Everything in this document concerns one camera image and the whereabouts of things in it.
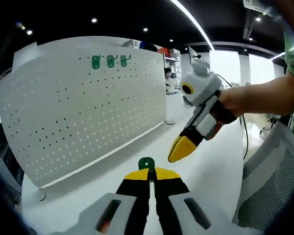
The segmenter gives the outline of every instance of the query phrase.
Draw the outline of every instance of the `green peg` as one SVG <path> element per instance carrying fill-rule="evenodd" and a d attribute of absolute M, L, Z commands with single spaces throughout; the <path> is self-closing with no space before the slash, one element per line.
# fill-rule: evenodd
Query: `green peg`
<path fill-rule="evenodd" d="M 155 168 L 155 161 L 152 158 L 141 158 L 138 161 L 138 169 L 146 169 L 149 168 L 150 170 L 153 170 Z"/>
<path fill-rule="evenodd" d="M 118 55 L 116 58 L 113 58 L 113 55 L 108 55 L 107 56 L 107 65 L 109 68 L 113 68 L 114 67 L 114 61 L 118 58 Z"/>
<path fill-rule="evenodd" d="M 100 68 L 100 58 L 101 58 L 101 55 L 94 55 L 92 57 L 92 66 L 93 66 L 93 69 L 97 70 Z"/>
<path fill-rule="evenodd" d="M 126 67 L 127 66 L 127 60 L 131 59 L 131 55 L 129 55 L 128 58 L 126 58 L 125 55 L 121 55 L 121 66 Z"/>

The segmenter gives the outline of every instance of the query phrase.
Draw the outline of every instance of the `gray mesh chair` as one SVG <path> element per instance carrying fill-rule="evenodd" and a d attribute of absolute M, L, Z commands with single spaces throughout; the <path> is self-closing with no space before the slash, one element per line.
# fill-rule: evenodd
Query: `gray mesh chair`
<path fill-rule="evenodd" d="M 294 190 L 294 134 L 278 122 L 245 163 L 233 223 L 264 231 Z"/>

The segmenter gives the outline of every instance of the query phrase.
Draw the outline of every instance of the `floor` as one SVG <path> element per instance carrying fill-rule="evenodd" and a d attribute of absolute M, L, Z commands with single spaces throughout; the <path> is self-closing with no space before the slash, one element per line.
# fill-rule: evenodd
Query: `floor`
<path fill-rule="evenodd" d="M 269 135 L 270 131 L 264 131 L 260 135 L 260 131 L 263 127 L 270 128 L 271 123 L 268 121 L 269 118 L 265 114 L 245 114 L 247 135 L 248 135 L 248 151 L 245 157 L 244 163 L 247 162 L 253 154 L 258 150 L 258 148 L 262 145 L 266 137 Z M 244 150 L 246 151 L 246 132 L 245 127 L 242 122 L 242 128 L 244 131 Z"/>

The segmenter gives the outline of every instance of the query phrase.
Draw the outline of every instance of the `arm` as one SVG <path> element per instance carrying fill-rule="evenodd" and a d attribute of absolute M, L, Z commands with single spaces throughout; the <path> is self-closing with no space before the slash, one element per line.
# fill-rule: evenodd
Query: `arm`
<path fill-rule="evenodd" d="M 222 91 L 219 100 L 236 116 L 244 113 L 288 115 L 294 113 L 294 76 L 276 78 L 268 83 Z"/>

